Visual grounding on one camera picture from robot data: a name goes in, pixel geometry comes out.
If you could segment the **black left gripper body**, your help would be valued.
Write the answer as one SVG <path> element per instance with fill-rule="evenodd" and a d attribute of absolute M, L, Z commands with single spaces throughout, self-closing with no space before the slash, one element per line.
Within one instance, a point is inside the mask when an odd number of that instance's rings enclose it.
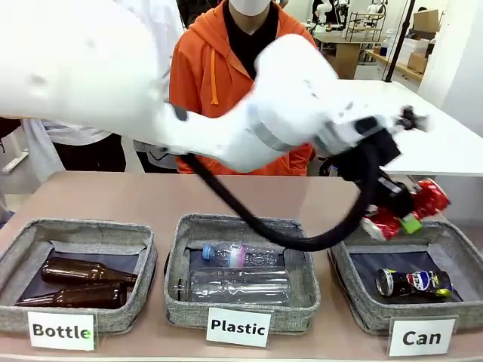
<path fill-rule="evenodd" d="M 414 211 L 414 201 L 408 187 L 380 174 L 372 204 L 388 210 L 393 216 L 404 219 Z"/>

